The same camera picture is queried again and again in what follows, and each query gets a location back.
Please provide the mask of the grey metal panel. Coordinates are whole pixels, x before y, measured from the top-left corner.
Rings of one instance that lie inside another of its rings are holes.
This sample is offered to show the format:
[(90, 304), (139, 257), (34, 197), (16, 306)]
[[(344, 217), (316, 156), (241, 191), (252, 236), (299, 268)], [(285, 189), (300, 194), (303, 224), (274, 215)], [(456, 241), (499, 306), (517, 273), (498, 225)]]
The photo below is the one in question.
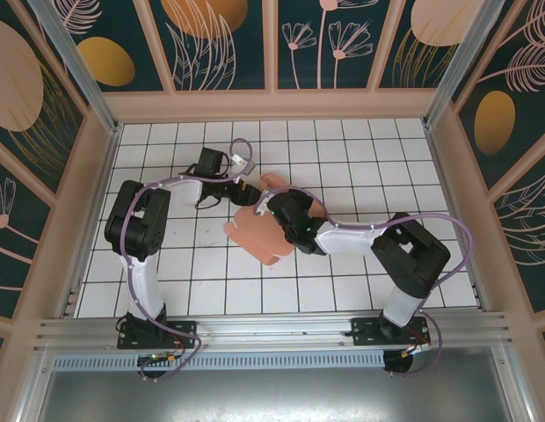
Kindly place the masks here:
[(420, 375), (348, 367), (225, 368), (151, 384), (90, 355), (45, 356), (9, 422), (543, 422), (507, 347), (423, 353)]

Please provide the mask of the aluminium mounting rail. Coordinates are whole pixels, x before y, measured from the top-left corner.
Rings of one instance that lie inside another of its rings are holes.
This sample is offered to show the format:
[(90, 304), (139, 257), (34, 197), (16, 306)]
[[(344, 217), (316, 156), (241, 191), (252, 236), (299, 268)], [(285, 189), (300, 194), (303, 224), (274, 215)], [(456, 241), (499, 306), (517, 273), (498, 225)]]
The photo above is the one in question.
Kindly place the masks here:
[[(377, 317), (377, 310), (311, 312), (241, 316), (194, 316), (202, 350), (218, 352), (280, 352), (349, 349), (344, 334), (356, 317)], [(480, 309), (429, 309), (432, 345), (441, 330), (446, 348), (509, 344), (513, 340), (505, 316)], [(117, 353), (114, 318), (48, 319), (40, 323), (35, 353)]]

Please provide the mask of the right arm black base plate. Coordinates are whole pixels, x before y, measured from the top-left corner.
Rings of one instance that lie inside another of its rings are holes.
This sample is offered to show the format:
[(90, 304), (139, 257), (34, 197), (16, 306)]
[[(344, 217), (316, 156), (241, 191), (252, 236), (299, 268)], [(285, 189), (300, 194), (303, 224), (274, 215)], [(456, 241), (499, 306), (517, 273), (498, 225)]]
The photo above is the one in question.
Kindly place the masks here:
[(357, 317), (351, 320), (346, 334), (355, 346), (414, 346), (430, 345), (427, 321), (414, 316), (404, 327), (399, 327), (382, 316)]

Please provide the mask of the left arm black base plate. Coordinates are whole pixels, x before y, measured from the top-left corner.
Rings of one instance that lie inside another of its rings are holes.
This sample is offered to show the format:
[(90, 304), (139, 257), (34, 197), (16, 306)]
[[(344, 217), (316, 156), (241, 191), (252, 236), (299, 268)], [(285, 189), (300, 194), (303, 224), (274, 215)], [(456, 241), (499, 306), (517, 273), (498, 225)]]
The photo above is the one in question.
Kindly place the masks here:
[(169, 321), (167, 325), (174, 331), (181, 331), (182, 334), (177, 336), (147, 320), (123, 321), (118, 328), (116, 346), (119, 350), (167, 350), (175, 349), (179, 340), (185, 349), (194, 348), (194, 340), (185, 335), (196, 333), (194, 321)]

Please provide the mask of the aluminium frame post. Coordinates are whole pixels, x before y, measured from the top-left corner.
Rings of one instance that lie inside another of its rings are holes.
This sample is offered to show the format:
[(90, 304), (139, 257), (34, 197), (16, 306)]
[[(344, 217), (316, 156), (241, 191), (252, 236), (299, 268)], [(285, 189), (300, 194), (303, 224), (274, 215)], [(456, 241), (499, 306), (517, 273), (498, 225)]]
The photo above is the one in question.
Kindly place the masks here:
[(426, 132), (431, 132), (436, 127), (461, 80), (489, 38), (491, 29), (501, 21), (503, 9), (510, 9), (505, 7), (507, 1), (509, 0), (483, 0), (476, 9), (475, 16), (469, 22), (468, 29), (462, 36), (425, 111), (422, 122)]
[(75, 42), (59, 19), (55, 7), (50, 0), (27, 1), (34, 15), (43, 25), (47, 36), (68, 65), (69, 71), (76, 79), (81, 92), (88, 99), (92, 110), (99, 117), (102, 125), (110, 133), (114, 134), (120, 128), (119, 122), (114, 117), (102, 91), (78, 52)]

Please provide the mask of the pink cardboard box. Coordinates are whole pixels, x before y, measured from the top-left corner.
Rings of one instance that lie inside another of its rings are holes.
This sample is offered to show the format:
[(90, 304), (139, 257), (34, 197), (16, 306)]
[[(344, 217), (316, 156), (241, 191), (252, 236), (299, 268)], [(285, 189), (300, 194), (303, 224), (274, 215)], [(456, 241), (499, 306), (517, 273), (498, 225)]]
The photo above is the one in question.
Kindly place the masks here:
[[(290, 188), (286, 180), (272, 172), (260, 176), (259, 189), (262, 193), (278, 190), (277, 193), (267, 197), (269, 200), (274, 195), (291, 189), (299, 191)], [(309, 216), (325, 217), (318, 200), (313, 199)], [(239, 208), (234, 215), (233, 221), (225, 225), (225, 233), (235, 244), (267, 266), (276, 264), (280, 258), (289, 255), (294, 250), (298, 250), (285, 239), (283, 229), (270, 212), (264, 216), (257, 216), (253, 214), (253, 207)]]

